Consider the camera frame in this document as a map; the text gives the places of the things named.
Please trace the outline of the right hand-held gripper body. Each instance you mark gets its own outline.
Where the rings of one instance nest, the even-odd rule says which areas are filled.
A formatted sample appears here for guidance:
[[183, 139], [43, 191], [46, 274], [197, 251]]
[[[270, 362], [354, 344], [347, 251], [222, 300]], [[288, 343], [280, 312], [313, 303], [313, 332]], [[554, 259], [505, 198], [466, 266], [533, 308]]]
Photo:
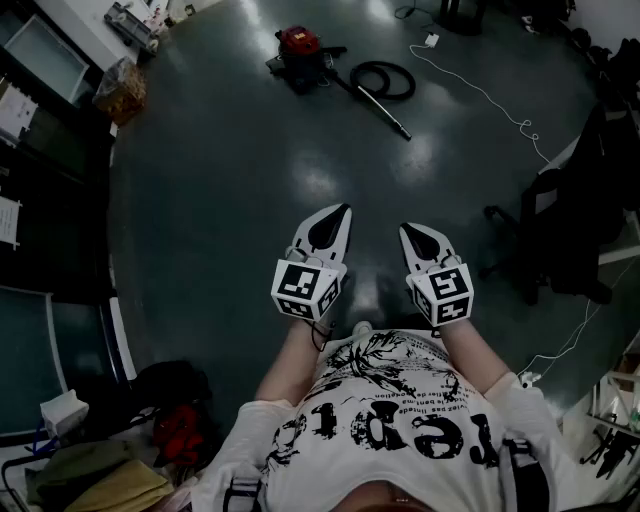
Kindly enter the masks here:
[[474, 288], [467, 264], [457, 255], [446, 256], [442, 263], [416, 264], [412, 269], [405, 261], [406, 283], [410, 299], [430, 325], [441, 327], [469, 318]]

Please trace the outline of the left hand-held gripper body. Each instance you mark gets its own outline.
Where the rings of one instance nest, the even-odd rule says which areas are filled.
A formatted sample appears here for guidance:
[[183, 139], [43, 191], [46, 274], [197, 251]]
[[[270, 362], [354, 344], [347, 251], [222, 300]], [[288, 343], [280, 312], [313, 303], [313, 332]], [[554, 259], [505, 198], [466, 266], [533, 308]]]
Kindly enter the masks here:
[[277, 261], [271, 297], [284, 315], [321, 321], [342, 291], [347, 245], [328, 251], [291, 245]]

